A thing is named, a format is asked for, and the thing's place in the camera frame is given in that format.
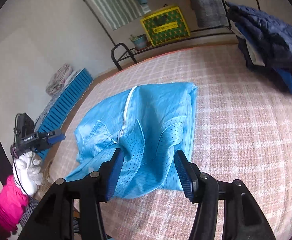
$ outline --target white zipper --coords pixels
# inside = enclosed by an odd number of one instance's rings
[[[118,138],[117,138],[117,141],[120,139],[120,137],[123,136],[124,129],[125,129],[125,124],[126,124],[126,118],[127,118],[128,104],[129,104],[129,101],[130,101],[130,99],[131,99],[131,97],[132,97],[132,95],[133,95],[133,92],[134,92],[134,90],[135,90],[136,87],[138,87],[138,86],[134,86],[134,87],[130,90],[130,92],[129,92],[128,96],[127,96],[126,103],[125,103],[125,108],[124,108],[123,125],[122,125],[122,129],[121,129],[121,131],[120,131],[120,134],[119,134],[119,136],[118,136]]]

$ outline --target yellow label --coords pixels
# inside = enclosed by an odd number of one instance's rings
[[[170,30],[170,29],[173,29],[173,28],[178,28],[177,22],[167,23],[167,24],[164,24],[162,26],[153,28],[153,32],[154,33],[160,33],[160,32],[167,31],[167,30]]]

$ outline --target pink checkered blanket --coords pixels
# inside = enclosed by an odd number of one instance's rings
[[[277,240],[292,235],[292,95],[250,72],[236,45],[204,46],[138,63],[98,84],[79,108],[50,168],[55,180],[78,163],[73,132],[103,99],[136,85],[198,86],[192,162],[217,180],[244,181]],[[102,203],[105,230],[116,240],[188,239],[197,205],[181,191],[155,190],[137,199]],[[221,239],[223,205],[215,239]]]

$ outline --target black metal rack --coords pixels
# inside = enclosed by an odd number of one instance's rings
[[[191,35],[190,35],[190,37],[187,37],[187,38],[181,38],[181,39],[174,40],[174,41],[167,41],[165,43],[162,43],[162,44],[159,44],[159,45],[156,45],[156,46],[148,46],[148,47],[146,47],[144,49],[140,49],[140,50],[137,50],[136,48],[129,49],[124,43],[118,43],[118,44],[116,44],[114,42],[113,38],[111,37],[111,35],[107,31],[107,29],[105,28],[105,26],[103,25],[103,23],[101,22],[101,20],[99,19],[99,17],[97,16],[97,14],[95,13],[95,11],[93,10],[93,8],[87,2],[87,0],[83,0],[83,1],[89,7],[89,9],[93,13],[93,15],[95,16],[95,18],[99,22],[99,24],[101,25],[101,27],[103,28],[103,30],[107,34],[108,38],[113,43],[114,47],[110,51],[110,56],[111,56],[111,59],[113,60],[114,64],[116,65],[116,67],[119,70],[123,70],[122,67],[119,64],[120,61],[125,60],[125,59],[128,59],[128,58],[131,58],[134,63],[137,63],[137,60],[135,59],[134,56],[136,56],[138,54],[141,54],[141,53],[144,53],[144,52],[147,52],[147,51],[152,50],[152,49],[160,48],[160,47],[163,47],[163,46],[166,46],[166,45],[169,45],[169,44],[174,44],[174,43],[177,43],[177,42],[180,42],[180,41],[187,41],[187,40],[192,40],[192,39],[197,39],[197,38],[204,38],[204,37],[209,37],[209,36],[218,36],[218,35],[233,34],[233,32],[231,30],[231,23],[230,23],[230,20],[228,19],[228,25],[220,25],[220,26],[211,27],[211,28],[203,28],[203,29],[193,30],[193,31],[190,31]],[[227,7],[226,7],[226,4],[225,4],[225,1],[224,0],[221,0],[221,1],[222,1],[224,10],[225,10],[225,15],[226,15],[226,13],[227,13]],[[257,2],[258,9],[260,10],[259,1],[256,0],[256,2]],[[204,31],[207,31],[207,30],[217,30],[217,29],[220,29],[222,31],[221,32],[216,32],[216,33],[202,34]],[[122,47],[125,48],[125,52],[118,59],[116,59],[115,56],[114,56],[114,52],[120,46],[122,46]]]

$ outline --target blue hanging cloth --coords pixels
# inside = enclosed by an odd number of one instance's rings
[[[124,165],[114,196],[136,198],[157,188],[182,190],[174,152],[190,161],[197,87],[192,83],[133,87],[87,112],[74,134],[80,165],[67,181],[81,179],[123,149]]]

